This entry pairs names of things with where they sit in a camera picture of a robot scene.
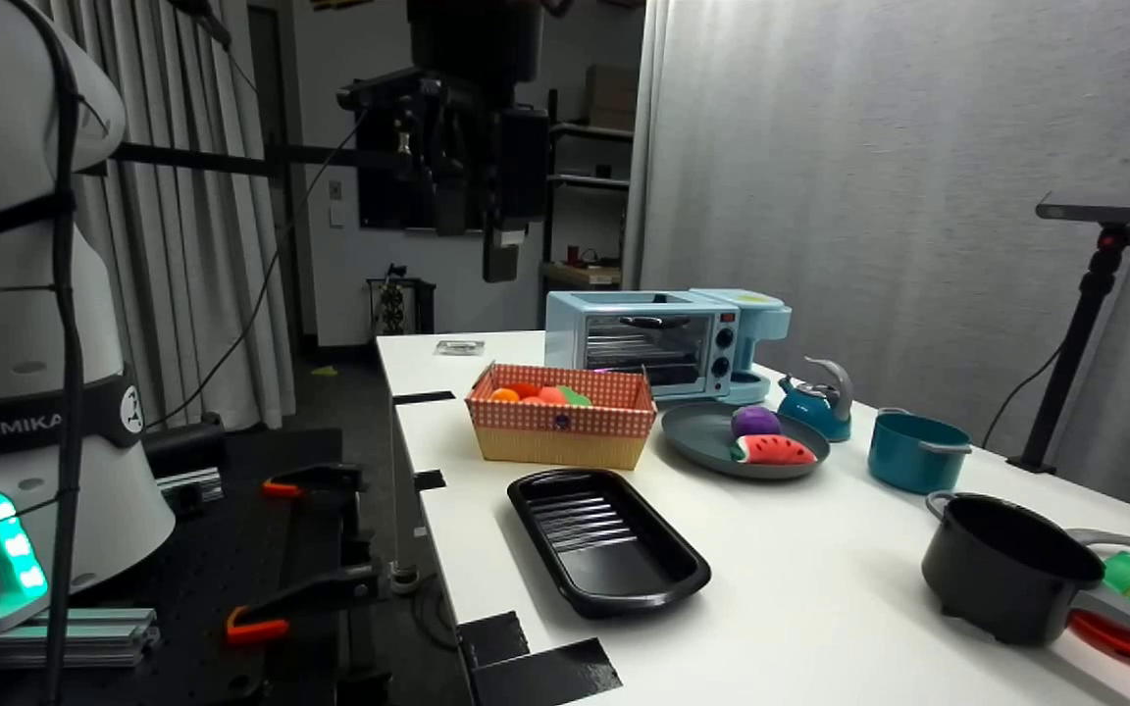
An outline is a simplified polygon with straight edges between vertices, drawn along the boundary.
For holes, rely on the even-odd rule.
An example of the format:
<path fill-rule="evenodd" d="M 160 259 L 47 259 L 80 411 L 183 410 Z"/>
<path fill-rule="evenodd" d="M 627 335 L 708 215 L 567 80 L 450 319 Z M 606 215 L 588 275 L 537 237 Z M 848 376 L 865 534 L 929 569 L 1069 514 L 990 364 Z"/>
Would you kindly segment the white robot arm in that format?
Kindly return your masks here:
<path fill-rule="evenodd" d="M 110 272 L 74 225 L 74 176 L 122 139 L 104 66 L 32 0 L 0 0 L 0 635 L 174 534 Z"/>

